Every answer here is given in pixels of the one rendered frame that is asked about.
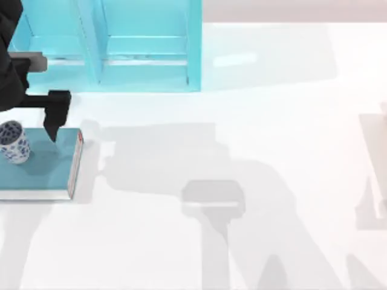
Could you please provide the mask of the light blue rack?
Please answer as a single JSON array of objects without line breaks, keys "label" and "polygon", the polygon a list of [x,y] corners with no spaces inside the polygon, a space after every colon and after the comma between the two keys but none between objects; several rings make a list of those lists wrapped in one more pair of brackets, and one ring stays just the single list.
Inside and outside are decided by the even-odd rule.
[{"label": "light blue rack", "polygon": [[42,53],[31,92],[201,89],[203,0],[21,0],[11,53]]}]

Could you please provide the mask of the blue and white cup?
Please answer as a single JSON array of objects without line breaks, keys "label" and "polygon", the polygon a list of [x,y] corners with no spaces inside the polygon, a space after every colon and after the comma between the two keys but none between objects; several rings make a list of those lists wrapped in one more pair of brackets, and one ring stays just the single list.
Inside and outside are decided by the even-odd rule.
[{"label": "blue and white cup", "polygon": [[12,164],[22,164],[29,159],[30,143],[22,125],[15,120],[0,124],[0,154]]}]

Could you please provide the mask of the teal book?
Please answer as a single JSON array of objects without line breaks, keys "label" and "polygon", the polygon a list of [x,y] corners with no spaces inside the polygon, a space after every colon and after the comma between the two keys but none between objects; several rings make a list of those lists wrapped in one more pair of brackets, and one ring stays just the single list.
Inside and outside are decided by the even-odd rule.
[{"label": "teal book", "polygon": [[78,128],[61,128],[52,142],[43,128],[26,128],[31,153],[20,165],[0,152],[0,201],[73,198],[84,144]]}]

